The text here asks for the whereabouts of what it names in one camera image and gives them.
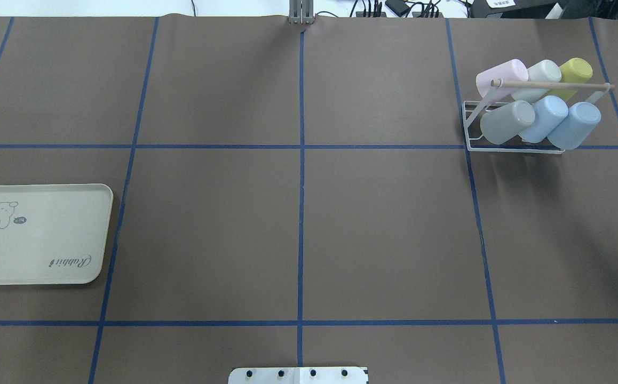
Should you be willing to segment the cream serving tray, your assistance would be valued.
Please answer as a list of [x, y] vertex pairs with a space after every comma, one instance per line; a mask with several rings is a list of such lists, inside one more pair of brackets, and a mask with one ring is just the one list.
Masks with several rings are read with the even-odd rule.
[[0, 286], [95, 280], [113, 200], [105, 184], [0, 185]]

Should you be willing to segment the yellow ikea cup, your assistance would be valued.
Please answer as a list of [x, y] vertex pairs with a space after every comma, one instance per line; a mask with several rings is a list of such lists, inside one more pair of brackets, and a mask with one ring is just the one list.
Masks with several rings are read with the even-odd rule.
[[[592, 66], [588, 61], [582, 58], [571, 58], [560, 65], [559, 68], [562, 74], [561, 83], [587, 83], [593, 75]], [[574, 97], [577, 92], [578, 90], [573, 89], [550, 89], [545, 94], [545, 97], [554, 95], [567, 102]]]

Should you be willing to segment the grey ikea cup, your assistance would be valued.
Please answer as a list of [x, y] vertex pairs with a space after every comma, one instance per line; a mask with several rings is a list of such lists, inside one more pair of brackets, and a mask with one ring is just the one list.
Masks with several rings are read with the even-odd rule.
[[502, 145], [534, 123], [533, 105], [518, 100], [484, 113], [480, 120], [483, 138]]

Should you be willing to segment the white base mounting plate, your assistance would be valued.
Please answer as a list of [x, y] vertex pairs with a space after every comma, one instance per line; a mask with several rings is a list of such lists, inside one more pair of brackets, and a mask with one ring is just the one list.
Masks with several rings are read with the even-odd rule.
[[358, 366], [239, 367], [228, 383], [369, 383], [369, 375]]

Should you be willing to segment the aluminium frame post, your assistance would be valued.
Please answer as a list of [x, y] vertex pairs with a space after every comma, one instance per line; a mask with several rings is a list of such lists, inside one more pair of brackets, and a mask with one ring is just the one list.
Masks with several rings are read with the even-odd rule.
[[291, 25], [310, 25], [314, 22], [314, 0], [289, 1], [289, 23]]

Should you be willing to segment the light blue ikea cup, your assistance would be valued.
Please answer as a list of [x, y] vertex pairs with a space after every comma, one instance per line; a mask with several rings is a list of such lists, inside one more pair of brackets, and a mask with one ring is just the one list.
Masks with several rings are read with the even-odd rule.
[[601, 122], [598, 107], [589, 102], [575, 103], [568, 109], [568, 116], [546, 138], [560, 150], [574, 150]]

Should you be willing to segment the white ikea cup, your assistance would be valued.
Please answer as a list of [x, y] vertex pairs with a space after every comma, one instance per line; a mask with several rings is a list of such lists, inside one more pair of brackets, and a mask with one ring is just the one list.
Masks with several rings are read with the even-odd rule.
[[[562, 70], [550, 59], [532, 65], [528, 68], [528, 81], [558, 83], [562, 80]], [[513, 100], [524, 100], [536, 103], [550, 89], [519, 88], [511, 93]]]

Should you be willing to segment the pink ikea cup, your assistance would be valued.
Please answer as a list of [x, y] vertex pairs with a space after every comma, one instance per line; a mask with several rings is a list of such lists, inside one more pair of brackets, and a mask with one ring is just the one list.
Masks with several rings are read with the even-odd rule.
[[486, 97], [492, 89], [492, 80], [495, 79], [502, 79], [504, 82], [527, 81], [529, 80], [528, 68], [520, 59], [510, 59], [478, 73], [476, 86], [480, 97]]

